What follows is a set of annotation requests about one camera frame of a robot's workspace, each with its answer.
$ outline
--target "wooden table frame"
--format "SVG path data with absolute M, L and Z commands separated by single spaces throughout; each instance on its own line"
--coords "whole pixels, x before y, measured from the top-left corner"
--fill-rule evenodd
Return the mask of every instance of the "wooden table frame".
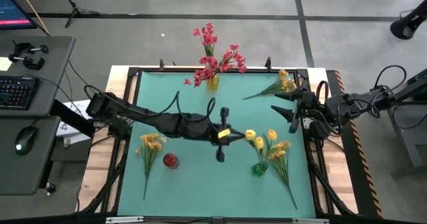
M 110 72 L 106 91 L 113 92 L 118 97 L 122 97 L 122 98 L 124 97 L 125 100 L 127 100 L 130 103 L 133 103 L 134 101 L 133 95 L 134 93 L 137 92 L 137 89 L 138 89 L 136 85 L 137 76 L 135 75 L 137 74 L 137 71 L 135 70 L 139 70 L 139 68 L 158 69 L 159 66 L 113 66 L 111 67 L 111 72 Z M 200 67 L 170 66 L 165 68 L 193 69 L 193 68 L 200 68 Z M 304 68 L 304 69 L 308 71 L 311 90 L 315 90 L 318 86 L 318 83 L 320 81 L 325 80 L 330 82 L 331 94 L 337 95 L 341 93 L 341 91 L 344 91 L 344 89 L 342 88 L 343 87 L 342 82 L 339 79 L 339 73 L 335 73 L 331 71 L 327 72 L 325 69 L 321 69 L 321 68 Z M 321 92 L 320 101 L 322 102 L 324 101 L 324 92 Z M 354 124 L 349 123 L 346 126 L 343 128 L 343 130 L 348 128 L 348 126 L 352 128 Z M 348 140 L 350 140 L 350 142 L 352 140 L 352 142 L 356 141 L 357 143 L 358 141 L 357 131 L 356 132 L 354 131 L 352 132 L 353 138 L 346 137 L 347 142 Z M 106 130 L 99 131 L 96 134 L 94 141 L 102 139 L 105 136 L 106 136 Z M 334 141 L 342 146 L 343 145 L 342 139 L 344 139 L 344 132 L 343 132 L 342 138 L 330 137 L 330 139 L 331 141 Z M 87 162 L 87 168 L 86 168 L 85 176 L 83 178 L 81 191 L 79 195 L 81 207 L 87 206 L 90 203 L 90 201 L 97 195 L 98 191 L 102 188 L 107 178 L 107 174 L 109 173 L 108 167 L 111 162 L 111 157 L 122 156 L 123 148 L 125 146 L 124 143 L 125 143 L 124 141 L 122 142 L 116 141 L 115 145 L 113 145 L 113 140 L 109 139 L 92 148 L 88 162 Z M 353 187 L 352 187 L 352 183 L 355 183 L 355 180 L 350 176 L 350 173 L 348 171 L 348 164 L 347 164 L 348 162 L 347 157 L 349 155 L 354 154 L 354 153 L 347 152 L 347 149 L 352 149 L 347 147 L 349 145 L 351 145 L 351 143 L 347 145 L 344 144 L 345 153 L 343 153 L 339 148 L 333 145 L 329 145 L 327 142 L 325 142 L 323 150 L 320 150 L 318 152 L 319 155 L 314 153 L 316 163 L 319 164 L 318 161 L 320 161 L 321 163 L 324 160 L 324 163 L 325 163 L 324 168 L 322 169 L 321 167 L 320 169 L 322 169 L 322 171 L 325 171 L 327 173 L 327 177 L 329 179 L 330 185 L 350 210 L 352 210 L 355 213 L 361 213 L 368 217 L 378 217 L 378 216 L 381 217 L 382 214 L 379 208 L 378 198 L 376 198 L 376 194 L 374 192 L 372 192 L 372 196 L 370 196 L 369 198 L 364 197 L 363 200 L 359 200 L 360 198 L 357 198 L 356 200 L 355 198 L 355 194 L 357 193 L 353 191 Z M 361 151 L 360 149 L 361 149 L 361 146 L 360 147 L 357 146 L 356 150 L 358 150 L 359 153 Z M 369 172 L 369 170 L 368 170 L 366 160 L 363 157 L 360 162 L 361 164 L 363 164 L 362 170 L 364 170 L 364 172 L 366 173 L 366 171 Z M 113 209 L 113 211 L 116 211 L 117 207 L 114 207 L 113 205 L 114 203 L 117 203 L 117 197 L 118 197 L 118 195 L 116 195 L 117 186 L 121 182 L 120 179 L 122 177 L 117 178 L 117 180 L 115 180 L 115 183 L 113 184 L 110 190 L 111 195 L 109 196 L 109 201 L 104 202 L 104 205 L 105 205 L 104 210 Z M 370 176 L 366 175 L 365 179 L 368 182 L 368 184 L 364 186 L 367 186 L 374 191 L 373 189 L 374 187 L 372 184 L 372 180 L 370 180 Z M 330 201 L 328 201 L 327 195 L 325 195 L 322 186 L 318 183 L 318 181 L 316 183 L 318 186 L 318 193 L 320 196 L 320 206 L 322 210 L 325 210 L 325 211 L 329 210 L 329 213 L 334 212 L 335 210 L 333 206 L 330 206 L 331 205 Z M 366 205 L 369 203 L 371 203 L 371 205 L 369 206 L 369 209 L 368 209 L 366 208 Z

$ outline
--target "gray floor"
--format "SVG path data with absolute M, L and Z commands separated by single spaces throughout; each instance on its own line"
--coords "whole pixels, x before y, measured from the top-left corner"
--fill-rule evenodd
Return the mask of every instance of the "gray floor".
M 18 0 L 29 10 L 24 0 Z M 66 0 L 31 0 L 42 13 L 67 13 Z M 297 15 L 295 0 L 74 0 L 81 7 L 102 13 Z M 397 17 L 422 0 L 302 0 L 307 16 Z M 107 83 L 112 65 L 166 63 L 194 65 L 202 53 L 191 30 L 209 20 L 195 19 L 44 19 L 53 35 L 72 35 L 77 43 L 71 61 L 85 80 L 100 88 Z M 306 54 L 298 20 L 213 20 L 220 42 L 242 47 L 248 65 L 263 65 L 268 56 L 276 67 L 306 67 Z M 402 65 L 409 76 L 426 68 L 427 25 L 415 38 L 395 38 L 385 21 L 306 21 L 315 67 L 338 70 L 347 92 L 365 92 L 387 65 Z M 37 30 L 8 31 L 6 35 L 42 35 Z M 69 69 L 75 100 L 85 99 L 83 83 Z M 393 86 L 402 74 L 386 72 L 381 83 Z M 61 86 L 68 91 L 68 83 Z M 381 119 L 363 116 L 356 120 L 377 188 L 384 216 L 388 219 L 426 222 L 427 176 L 393 179 L 390 173 L 410 162 L 386 113 Z M 62 164 L 52 172 L 59 186 L 54 196 L 40 191 L 32 197 L 0 197 L 0 219 L 60 215 L 75 207 L 75 192 L 84 165 Z

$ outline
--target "monitor screen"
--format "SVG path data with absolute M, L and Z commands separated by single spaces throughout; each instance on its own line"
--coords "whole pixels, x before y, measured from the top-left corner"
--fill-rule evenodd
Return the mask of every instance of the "monitor screen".
M 0 30 L 37 28 L 15 0 L 0 0 Z

